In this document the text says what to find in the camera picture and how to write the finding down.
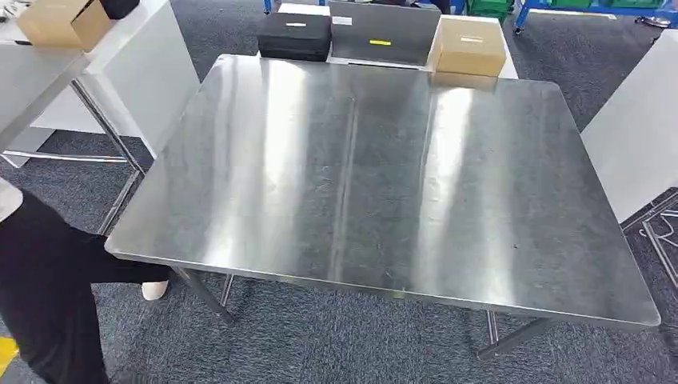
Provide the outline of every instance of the white panel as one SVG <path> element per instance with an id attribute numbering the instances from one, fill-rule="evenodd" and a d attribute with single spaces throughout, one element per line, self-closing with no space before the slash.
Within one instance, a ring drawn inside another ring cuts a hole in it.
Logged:
<path id="1" fill-rule="evenodd" d="M 623 222 L 678 179 L 678 30 L 666 30 L 581 137 Z"/>
<path id="2" fill-rule="evenodd" d="M 99 77 L 115 89 L 136 123 L 135 136 L 155 157 L 200 86 L 169 2 L 101 68 Z"/>

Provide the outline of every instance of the metal tabletop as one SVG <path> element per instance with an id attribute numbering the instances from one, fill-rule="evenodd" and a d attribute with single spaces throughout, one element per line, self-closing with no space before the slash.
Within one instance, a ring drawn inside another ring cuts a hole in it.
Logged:
<path id="1" fill-rule="evenodd" d="M 0 44 L 0 152 L 86 67 L 74 50 Z"/>
<path id="2" fill-rule="evenodd" d="M 660 316 L 558 86 L 223 55 L 121 258 L 643 329 Z"/>

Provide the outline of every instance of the yellow sticker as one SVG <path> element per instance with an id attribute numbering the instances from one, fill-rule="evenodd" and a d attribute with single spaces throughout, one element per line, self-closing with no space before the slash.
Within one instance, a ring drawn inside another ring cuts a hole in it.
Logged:
<path id="1" fill-rule="evenodd" d="M 17 355 L 18 348 L 11 338 L 0 338 L 0 376 L 5 373 L 5 369 Z"/>
<path id="2" fill-rule="evenodd" d="M 387 42 L 385 40 L 370 40 L 370 44 L 374 44 L 376 46 L 390 46 L 391 42 Z"/>

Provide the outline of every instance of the blue metal frame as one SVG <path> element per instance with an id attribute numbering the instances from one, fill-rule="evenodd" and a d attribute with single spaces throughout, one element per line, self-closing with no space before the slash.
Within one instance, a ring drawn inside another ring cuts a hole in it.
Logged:
<path id="1" fill-rule="evenodd" d="M 530 10 L 568 10 L 575 12 L 587 12 L 590 14 L 619 14 L 624 16 L 645 16 L 660 17 L 671 20 L 671 28 L 678 27 L 678 11 L 673 9 L 672 2 L 666 2 L 660 8 L 613 8 L 608 6 L 601 6 L 600 0 L 594 0 L 589 8 L 574 8 L 567 6 L 550 6 L 542 2 L 542 0 L 516 0 L 516 4 L 520 7 L 520 13 L 516 18 L 516 23 L 513 25 L 516 28 L 522 28 L 527 19 Z"/>

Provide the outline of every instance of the person's leg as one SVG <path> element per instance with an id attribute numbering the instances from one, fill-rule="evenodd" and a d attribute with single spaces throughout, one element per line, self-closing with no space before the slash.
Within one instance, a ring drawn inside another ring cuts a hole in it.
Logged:
<path id="1" fill-rule="evenodd" d="M 0 316 L 48 383 L 107 383 L 91 287 L 64 254 L 69 232 L 29 194 L 0 222 Z"/>
<path id="2" fill-rule="evenodd" d="M 30 283 L 20 294 L 0 290 L 0 314 L 21 358 L 48 383 L 108 383 L 90 285 Z"/>
<path id="3" fill-rule="evenodd" d="M 163 282 L 170 278 L 168 266 L 121 260 L 106 252 L 106 237 L 70 229 L 69 244 L 80 273 L 90 282 Z"/>

